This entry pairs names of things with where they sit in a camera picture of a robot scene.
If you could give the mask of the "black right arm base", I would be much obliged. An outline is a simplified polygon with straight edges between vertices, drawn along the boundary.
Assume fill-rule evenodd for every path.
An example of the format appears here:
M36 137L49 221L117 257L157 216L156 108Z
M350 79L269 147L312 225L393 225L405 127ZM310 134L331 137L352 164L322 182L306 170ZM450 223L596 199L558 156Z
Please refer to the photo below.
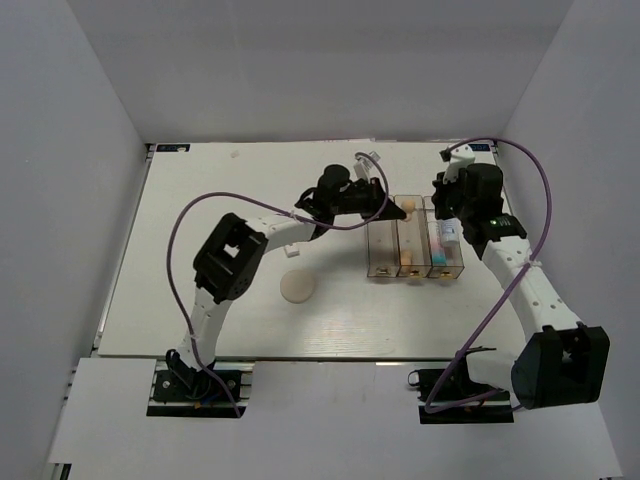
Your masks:
M501 392L483 400L468 401L464 405L442 412L427 413L425 411L427 397L443 372L443 368L415 369L407 376L408 388L418 393L418 413L422 425L511 424L514 422L514 411L508 392ZM486 394L491 390L492 388L488 385L471 382L462 375L459 378L452 375L444 382L431 406L436 408L468 397Z

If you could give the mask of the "beige makeup sponge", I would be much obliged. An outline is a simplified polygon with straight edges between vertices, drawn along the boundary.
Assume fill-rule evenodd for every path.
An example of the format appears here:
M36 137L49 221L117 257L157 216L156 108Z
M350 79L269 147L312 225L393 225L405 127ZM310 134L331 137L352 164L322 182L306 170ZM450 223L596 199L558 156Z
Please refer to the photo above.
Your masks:
M413 252L411 250L402 250L400 252L400 264L402 266L411 266L413 262Z
M416 211L416 204L413 200L404 200L401 202L401 208L405 212L405 222L412 219L413 213Z

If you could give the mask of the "round beige powder puff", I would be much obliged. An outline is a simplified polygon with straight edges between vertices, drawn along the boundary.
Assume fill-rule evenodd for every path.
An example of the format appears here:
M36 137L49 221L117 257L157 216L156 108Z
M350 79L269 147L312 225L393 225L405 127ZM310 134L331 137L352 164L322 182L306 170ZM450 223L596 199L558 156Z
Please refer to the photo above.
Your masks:
M281 296L292 304L308 301L313 296L315 288L315 276L308 270L290 270L280 281Z

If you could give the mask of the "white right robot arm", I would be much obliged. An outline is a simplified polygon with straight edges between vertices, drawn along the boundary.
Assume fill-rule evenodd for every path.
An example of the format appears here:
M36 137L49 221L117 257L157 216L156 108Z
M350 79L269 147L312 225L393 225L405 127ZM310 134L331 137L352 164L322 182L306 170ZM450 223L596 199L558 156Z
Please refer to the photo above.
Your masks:
M503 287L526 341L517 355L494 347L465 354L451 374L453 390L472 399L490 386L513 393L526 409L597 401L609 337L579 319L535 261L524 227L503 210L502 171L451 162L434 187L436 217L460 221L464 239Z

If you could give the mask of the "white spray bottle clear cap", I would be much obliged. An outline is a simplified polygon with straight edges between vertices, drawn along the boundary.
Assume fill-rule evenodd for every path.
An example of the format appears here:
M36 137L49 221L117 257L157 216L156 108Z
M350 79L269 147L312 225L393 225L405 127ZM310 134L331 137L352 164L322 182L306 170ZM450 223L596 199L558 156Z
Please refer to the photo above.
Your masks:
M440 240L444 247L459 244L458 221L455 218L439 221Z

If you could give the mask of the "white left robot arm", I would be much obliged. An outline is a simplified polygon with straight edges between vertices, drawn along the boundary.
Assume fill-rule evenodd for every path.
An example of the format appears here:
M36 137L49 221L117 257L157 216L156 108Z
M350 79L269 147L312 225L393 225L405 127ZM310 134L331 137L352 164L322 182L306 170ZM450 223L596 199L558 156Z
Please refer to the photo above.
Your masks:
M405 211L388 193L385 175L352 180L338 164L326 167L315 186L305 190L286 211L271 207L266 217L245 220L225 214L193 260L195 303L177 303L186 321L181 344L166 353L169 372L188 398L200 399L213 389L228 392L213 370L215 349L233 301L249 289L263 257L276 249L311 242L335 229L341 215L358 215L361 223L403 220Z

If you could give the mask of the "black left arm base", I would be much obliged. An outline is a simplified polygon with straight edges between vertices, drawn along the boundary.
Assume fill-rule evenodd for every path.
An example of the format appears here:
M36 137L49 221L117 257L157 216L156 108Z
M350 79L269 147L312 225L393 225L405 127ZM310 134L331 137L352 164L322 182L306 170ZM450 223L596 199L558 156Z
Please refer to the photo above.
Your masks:
M224 381L240 415L236 414L220 384L204 374L194 389L187 388L158 361L152 377L146 415L163 418L238 419L244 414L251 395L254 363L217 362L214 372Z

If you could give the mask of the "pink teal gradient spray bottle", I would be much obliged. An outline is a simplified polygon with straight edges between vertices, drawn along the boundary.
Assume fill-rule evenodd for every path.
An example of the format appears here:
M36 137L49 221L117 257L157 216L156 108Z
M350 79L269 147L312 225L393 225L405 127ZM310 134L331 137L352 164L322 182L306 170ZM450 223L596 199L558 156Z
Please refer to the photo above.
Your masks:
M447 256L445 247L441 243L441 237L437 228L429 232L430 252L433 266L446 266Z

